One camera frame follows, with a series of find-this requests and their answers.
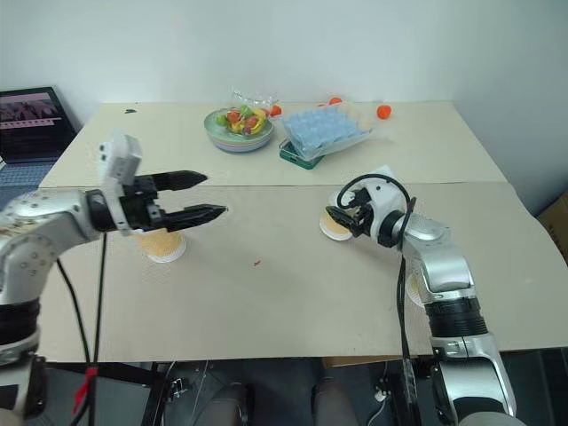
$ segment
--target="laptop screen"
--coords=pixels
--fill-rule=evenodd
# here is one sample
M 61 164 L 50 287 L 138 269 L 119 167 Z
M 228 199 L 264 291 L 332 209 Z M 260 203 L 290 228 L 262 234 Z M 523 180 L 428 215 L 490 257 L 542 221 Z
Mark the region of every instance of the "laptop screen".
M 0 92 L 0 156 L 7 163 L 57 160 L 75 135 L 53 88 Z

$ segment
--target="beige tabletop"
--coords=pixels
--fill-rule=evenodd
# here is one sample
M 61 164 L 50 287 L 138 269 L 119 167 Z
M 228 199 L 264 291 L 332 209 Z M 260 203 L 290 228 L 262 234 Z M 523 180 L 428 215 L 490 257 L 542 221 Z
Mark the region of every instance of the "beige tabletop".
M 131 238 L 110 235 L 101 360 L 400 354 L 399 254 L 367 237 L 336 242 L 321 233 L 322 206 L 335 189 L 205 186 L 164 193 L 166 209 L 211 201 L 229 212 L 186 230 L 190 248 L 172 264 L 153 263 Z M 408 190 L 419 212 L 452 228 L 501 349 L 566 345 L 568 328 L 558 325 L 568 323 L 568 268 L 509 184 Z M 62 257 L 89 335 L 99 253 L 100 243 L 92 243 Z M 42 303 L 40 353 L 81 360 L 72 305 L 55 268 Z M 431 353 L 426 315 L 408 298 L 406 308 L 412 352 Z
M 568 343 L 568 329 L 557 326 L 568 322 L 568 268 L 451 104 L 393 104 L 385 137 L 329 155 L 314 170 L 278 157 L 280 132 L 253 153 L 218 150 L 202 128 L 217 107 L 103 105 L 42 183 L 96 186 L 97 146 L 120 128 L 142 145 L 140 174 L 210 176 L 205 185 L 162 193 L 163 208 L 229 207 L 215 222 L 186 230 L 190 248 L 172 264 L 155 264 L 130 238 L 110 235 L 101 360 L 399 355 L 399 254 L 367 237 L 334 242 L 318 227 L 338 185 L 384 163 L 418 197 L 418 212 L 451 226 L 503 350 Z M 373 112 L 376 104 L 361 107 Z M 62 257 L 91 340 L 99 251 L 92 243 Z M 42 303 L 40 352 L 80 361 L 72 305 L 56 270 Z M 407 299 L 407 310 L 412 352 L 430 353 L 422 308 Z
M 377 104 L 357 104 L 375 117 Z M 284 104 L 284 112 L 315 104 Z M 170 170 L 206 173 L 204 185 L 342 185 L 363 172 L 389 164 L 406 183 L 506 182 L 449 102 L 392 104 L 392 117 L 371 138 L 331 154 L 313 170 L 292 167 L 278 156 L 284 133 L 277 123 L 269 146 L 247 154 L 230 154 L 209 141 L 205 116 L 217 104 L 103 104 L 42 182 L 50 186 L 96 186 L 98 146 L 113 129 L 138 138 L 144 160 L 139 174 Z M 127 108 L 137 112 L 125 114 Z

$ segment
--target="laptop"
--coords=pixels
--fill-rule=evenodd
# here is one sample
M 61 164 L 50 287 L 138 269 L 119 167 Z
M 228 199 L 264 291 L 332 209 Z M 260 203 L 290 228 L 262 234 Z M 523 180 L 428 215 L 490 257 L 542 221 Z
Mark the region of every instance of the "laptop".
M 52 87 L 0 91 L 0 186 L 39 185 L 75 135 Z

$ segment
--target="white wall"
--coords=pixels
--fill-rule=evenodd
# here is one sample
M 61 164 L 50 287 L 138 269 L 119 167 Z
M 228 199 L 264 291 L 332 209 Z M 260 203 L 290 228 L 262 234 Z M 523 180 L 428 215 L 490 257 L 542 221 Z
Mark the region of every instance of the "white wall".
M 452 99 L 532 211 L 568 186 L 564 0 L 0 0 L 0 88 L 103 101 Z

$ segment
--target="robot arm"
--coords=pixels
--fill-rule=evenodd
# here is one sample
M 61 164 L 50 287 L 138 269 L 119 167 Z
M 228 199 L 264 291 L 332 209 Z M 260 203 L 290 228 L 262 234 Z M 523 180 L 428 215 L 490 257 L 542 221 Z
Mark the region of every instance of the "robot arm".
M 378 172 L 392 178 L 388 168 Z M 458 424 L 476 412 L 514 417 L 517 406 L 509 377 L 480 314 L 468 263 L 451 242 L 450 229 L 411 213 L 401 235 L 405 200 L 392 181 L 373 174 L 360 180 L 358 189 L 342 191 L 337 203 L 347 209 L 328 207 L 327 212 L 354 236 L 364 233 L 385 247 L 402 248 L 430 321 L 436 362 L 432 381 L 440 420 Z
M 202 204 L 166 213 L 154 203 L 160 191 L 190 188 L 207 177 L 192 171 L 136 177 L 138 142 L 120 132 L 99 149 L 101 189 L 40 190 L 0 212 L 0 424 L 10 424 L 9 416 L 43 411 L 44 359 L 35 355 L 36 320 L 47 275 L 62 253 L 101 233 L 176 231 L 205 224 L 226 210 Z

